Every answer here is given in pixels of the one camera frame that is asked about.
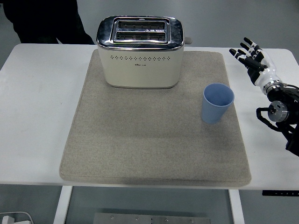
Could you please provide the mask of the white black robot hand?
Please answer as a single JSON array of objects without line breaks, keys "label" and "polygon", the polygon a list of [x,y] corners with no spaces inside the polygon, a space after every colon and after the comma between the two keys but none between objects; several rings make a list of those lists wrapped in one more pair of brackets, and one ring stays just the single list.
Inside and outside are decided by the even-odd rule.
[{"label": "white black robot hand", "polygon": [[240,43],[242,49],[230,49],[230,54],[247,69],[253,85],[263,88],[270,82],[280,82],[276,66],[269,54],[247,37]]}]

